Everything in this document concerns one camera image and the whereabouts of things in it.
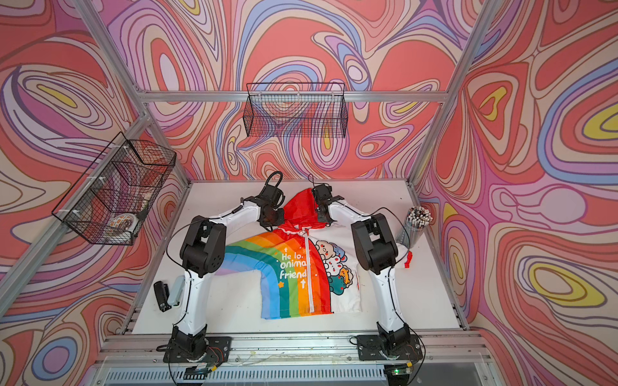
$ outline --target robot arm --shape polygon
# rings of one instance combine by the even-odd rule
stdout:
[[[187,230],[180,249],[185,268],[184,290],[180,309],[183,315],[172,330],[167,346],[168,356],[180,355],[188,361],[204,357],[208,342],[206,333],[206,301],[214,273],[223,263],[227,233],[259,221],[264,227],[281,225],[284,211],[279,206],[285,200],[277,185],[266,181],[258,196],[241,199],[241,204],[227,214],[205,218],[196,216]]]
[[[374,273],[370,277],[378,302],[378,332],[384,350],[392,352],[410,342],[410,329],[397,315],[401,315],[401,310],[395,276],[389,275],[390,268],[395,266],[399,249],[383,214],[362,213],[350,206],[343,197],[332,197],[331,190],[326,184],[316,185],[312,189],[318,219],[350,225],[358,263],[364,270]]]

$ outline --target colorful swirl backdrop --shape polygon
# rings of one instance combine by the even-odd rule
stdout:
[[[509,385],[618,384],[618,2],[505,0],[415,181]]]
[[[0,1],[0,280],[137,117],[77,17],[70,0]],[[131,247],[61,240],[0,319],[0,385],[80,382],[122,324],[181,190],[172,174]]]
[[[481,3],[472,0],[103,2],[99,14],[144,90],[344,82],[445,90]],[[436,103],[349,104],[346,139],[247,138],[242,103],[152,103],[190,179],[402,178]]]

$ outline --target black wire basket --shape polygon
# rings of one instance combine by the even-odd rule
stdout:
[[[345,84],[248,83],[247,136],[345,138]]]
[[[175,164],[173,150],[125,138],[66,215],[52,214],[91,244],[133,245]]]

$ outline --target white table surface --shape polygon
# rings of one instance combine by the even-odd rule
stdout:
[[[330,182],[333,195],[343,196],[350,205],[364,212],[373,212],[385,206],[400,215],[403,220],[412,206],[404,181],[343,181]],[[203,182],[194,183],[186,204],[176,224],[176,229],[191,222],[193,217],[215,216],[239,205],[241,197],[257,195],[263,182]],[[311,187],[309,182],[282,182],[279,186],[286,195],[286,202],[296,193]],[[387,211],[381,211],[388,219],[393,235],[399,234],[401,225]],[[263,233],[257,222],[246,225],[227,235],[227,244]],[[185,230],[181,230],[170,242],[169,253],[180,261],[179,250]],[[413,329],[458,329],[451,302],[429,244],[422,235],[412,249],[410,268],[404,261],[393,270],[402,317]],[[216,334],[244,332],[327,332],[376,330],[377,307],[369,275],[371,272],[357,267],[360,283],[360,313],[337,313],[288,319],[265,320],[261,318],[260,273],[258,271],[215,276],[206,306],[207,331]],[[170,287],[183,270],[164,256],[154,278]],[[150,284],[133,334],[168,334],[172,323],[182,314],[176,306],[162,313],[155,300]]]

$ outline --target red object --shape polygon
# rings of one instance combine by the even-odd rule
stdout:
[[[410,268],[410,261],[412,261],[412,252],[408,251],[408,259],[405,261],[404,267]]]
[[[311,193],[311,188],[300,191],[283,207],[286,211],[286,221],[279,226],[279,229],[296,232],[304,228],[325,228],[327,224],[318,221],[318,213],[315,208],[315,199]]]

